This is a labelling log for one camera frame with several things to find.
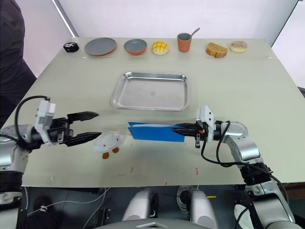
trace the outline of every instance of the stainless steel tray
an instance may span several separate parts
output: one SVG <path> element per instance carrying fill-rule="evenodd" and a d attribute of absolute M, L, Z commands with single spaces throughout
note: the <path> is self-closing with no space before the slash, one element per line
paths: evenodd
<path fill-rule="evenodd" d="M 119 109 L 183 111 L 189 105 L 187 77 L 170 73 L 125 73 L 111 97 Z"/>

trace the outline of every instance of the bread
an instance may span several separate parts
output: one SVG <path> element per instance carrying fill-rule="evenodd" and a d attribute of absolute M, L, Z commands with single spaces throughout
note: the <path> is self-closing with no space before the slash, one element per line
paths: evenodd
<path fill-rule="evenodd" d="M 230 45 L 230 50 L 233 52 L 244 52 L 246 51 L 248 45 L 246 42 L 243 41 L 237 41 L 237 42 L 232 42 Z"/>
<path fill-rule="evenodd" d="M 152 44 L 152 52 L 156 55 L 165 55 L 169 51 L 169 46 L 163 41 L 156 41 Z"/>
<path fill-rule="evenodd" d="M 207 45 L 205 52 L 215 58 L 222 58 L 227 55 L 228 50 L 223 46 L 211 42 Z"/>

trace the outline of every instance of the spoon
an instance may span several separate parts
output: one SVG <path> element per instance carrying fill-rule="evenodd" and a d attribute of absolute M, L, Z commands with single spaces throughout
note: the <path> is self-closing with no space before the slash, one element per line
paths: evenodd
<path fill-rule="evenodd" d="M 200 27 L 199 27 L 198 29 L 196 29 L 196 30 L 191 34 L 191 37 L 192 37 L 195 33 L 197 33 L 199 30 L 200 30 Z"/>

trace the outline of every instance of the black cable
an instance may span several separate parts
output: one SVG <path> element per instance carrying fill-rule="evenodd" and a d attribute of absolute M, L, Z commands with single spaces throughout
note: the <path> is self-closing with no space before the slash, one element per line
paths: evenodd
<path fill-rule="evenodd" d="M 24 141 L 24 139 L 21 137 L 21 134 L 19 132 L 19 128 L 18 128 L 18 116 L 19 116 L 19 111 L 22 107 L 22 105 L 31 100 L 31 99 L 38 99 L 38 98 L 42 98 L 42 99 L 45 99 L 45 100 L 48 100 L 48 97 L 44 96 L 44 95 L 36 95 L 36 96 L 31 96 L 31 97 L 28 97 L 24 100 L 22 100 L 18 106 L 17 106 L 17 109 L 16 109 L 16 113 L 15 113 L 15 132 L 16 132 L 16 135 L 18 137 L 18 142 L 22 145 L 22 146 L 26 146 L 27 143 Z"/>
<path fill-rule="evenodd" d="M 231 167 L 232 165 L 226 165 L 226 164 L 222 163 L 222 162 L 220 161 L 220 159 L 219 159 L 219 148 L 220 148 L 220 144 L 223 142 L 225 133 L 227 132 L 227 130 L 228 130 L 228 128 L 229 128 L 231 122 L 230 122 L 230 121 L 226 121 L 226 123 L 228 123 L 228 124 L 227 124 L 227 126 L 225 127 L 224 132 L 223 132 L 223 134 L 221 135 L 221 137 L 220 137 L 220 139 L 219 139 L 219 142 L 218 142 L 218 145 L 217 145 L 217 148 L 216 148 L 216 158 L 217 158 L 218 163 L 219 163 L 222 167 L 228 168 L 228 167 Z"/>
<path fill-rule="evenodd" d="M 240 219 L 242 218 L 243 214 L 244 214 L 247 210 L 249 210 L 249 209 L 248 209 L 248 208 L 245 208 L 245 209 L 239 214 L 239 216 L 238 216 L 238 218 L 237 218 L 237 220 L 236 220 L 234 229 L 237 229 L 237 225 L 238 225 Z"/>
<path fill-rule="evenodd" d="M 0 137 L 8 138 L 8 139 L 10 139 L 10 140 L 13 140 L 13 141 L 16 142 L 17 144 L 19 144 L 19 141 L 18 141 L 16 138 L 13 138 L 13 137 L 11 137 L 11 136 L 0 134 Z"/>
<path fill-rule="evenodd" d="M 225 136 L 225 133 L 226 133 L 226 131 L 228 130 L 229 123 L 231 123 L 231 122 L 229 122 L 229 121 L 227 121 L 227 122 L 228 122 L 228 125 L 227 125 L 227 127 L 225 128 L 225 130 L 224 130 L 224 132 L 223 132 L 221 138 L 219 139 L 218 145 L 221 144 L 221 141 L 223 140 L 223 138 L 224 138 L 224 136 Z M 210 159 L 208 159 L 208 158 L 206 158 L 206 157 L 204 156 L 204 149 L 205 149 L 207 137 L 204 137 L 203 140 L 204 140 L 204 143 L 203 143 L 203 146 L 202 146 L 202 149 L 201 149 L 201 157 L 202 157 L 204 160 L 206 160 L 206 161 L 208 161 L 208 162 L 211 162 L 211 163 L 213 163 L 213 164 L 217 164 L 217 165 L 224 166 L 224 167 L 229 167 L 229 166 L 233 166 L 233 165 L 251 167 L 251 168 L 254 168 L 254 169 L 256 169 L 256 170 L 259 170 L 259 171 L 261 171 L 261 172 L 263 172 L 263 173 L 265 173 L 265 174 L 268 174 L 268 175 L 269 175 L 273 180 L 275 180 L 275 181 L 278 183 L 278 185 L 282 188 L 282 190 L 283 190 L 283 192 L 284 192 L 284 195 L 285 195 L 286 202 L 287 202 L 287 204 L 289 205 L 289 197 L 288 197 L 288 194 L 287 194 L 287 191 L 286 191 L 284 185 L 280 182 L 279 179 L 277 179 L 275 176 L 271 175 L 271 174 L 270 174 L 270 173 L 271 173 L 270 171 L 266 171 L 265 169 L 262 169 L 262 168 L 260 168 L 260 167 L 258 167 L 258 166 L 251 165 L 251 164 L 248 164 L 248 163 L 245 163 L 245 162 L 221 162 L 221 161 L 219 160 L 219 157 L 218 157 L 218 161 L 210 160 Z"/>

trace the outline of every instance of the floor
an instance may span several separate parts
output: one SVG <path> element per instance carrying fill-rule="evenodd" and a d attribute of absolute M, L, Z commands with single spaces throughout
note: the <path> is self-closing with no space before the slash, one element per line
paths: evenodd
<path fill-rule="evenodd" d="M 177 186 L 168 187 L 120 187 L 111 188 L 105 198 L 105 202 L 101 208 L 110 209 L 109 219 L 106 224 L 121 221 L 124 211 L 127 208 L 131 198 L 140 190 L 150 188 L 157 192 L 159 198 L 159 218 L 172 218 L 188 220 L 188 215 L 183 214 L 176 203 Z M 199 186 L 199 189 L 204 191 L 208 196 L 217 196 L 210 199 L 215 210 L 216 217 L 219 220 L 219 228 L 231 229 L 234 228 L 235 218 L 233 209 L 236 199 L 236 190 L 232 185 L 212 185 Z M 28 213 L 32 212 L 33 201 L 37 197 L 49 196 L 53 203 L 71 200 L 79 202 L 88 202 L 96 199 L 102 193 L 98 189 L 62 189 L 62 188 L 43 188 L 43 187 L 28 187 L 29 207 Z M 102 198 L 90 204 L 76 203 L 60 203 L 54 205 L 57 212 L 62 216 L 61 229 L 82 229 L 85 222 L 100 205 Z M 291 199 L 291 209 L 295 214 L 305 218 L 305 199 Z M 87 229 L 92 228 L 93 220 L 88 224 Z"/>

